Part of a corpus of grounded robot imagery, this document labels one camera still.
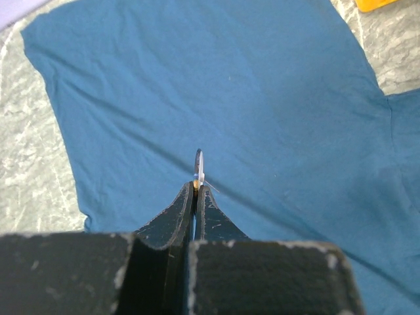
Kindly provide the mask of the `small round brooch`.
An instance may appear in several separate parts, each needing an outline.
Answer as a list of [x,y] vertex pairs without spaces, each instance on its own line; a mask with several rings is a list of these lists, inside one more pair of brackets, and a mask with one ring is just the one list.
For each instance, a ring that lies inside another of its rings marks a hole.
[[205,179],[205,173],[204,173],[204,154],[203,151],[198,148],[196,151],[196,156],[194,160],[194,176],[193,176],[193,189],[194,189],[194,195],[196,196],[200,190],[200,188],[206,184],[212,189],[214,189],[216,192],[220,192],[218,189],[216,189],[210,182],[208,182]]

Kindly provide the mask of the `blue t-shirt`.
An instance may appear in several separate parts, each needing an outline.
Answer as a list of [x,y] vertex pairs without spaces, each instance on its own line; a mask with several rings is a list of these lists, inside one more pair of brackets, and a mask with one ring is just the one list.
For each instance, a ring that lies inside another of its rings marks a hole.
[[88,232],[192,178],[260,240],[348,256],[368,314],[419,313],[419,91],[385,95],[329,1],[74,1],[22,31]]

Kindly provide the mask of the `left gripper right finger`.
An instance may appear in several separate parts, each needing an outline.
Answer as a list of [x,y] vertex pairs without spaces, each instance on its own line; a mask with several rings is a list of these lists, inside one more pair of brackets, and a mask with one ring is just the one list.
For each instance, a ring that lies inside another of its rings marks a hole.
[[255,241],[198,192],[188,251],[190,314],[363,314],[343,252],[323,241]]

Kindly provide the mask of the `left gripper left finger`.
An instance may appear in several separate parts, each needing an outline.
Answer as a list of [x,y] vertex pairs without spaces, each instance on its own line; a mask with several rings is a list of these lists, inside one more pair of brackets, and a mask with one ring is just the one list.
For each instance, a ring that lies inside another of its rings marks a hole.
[[194,189],[128,233],[1,236],[2,314],[184,314]]

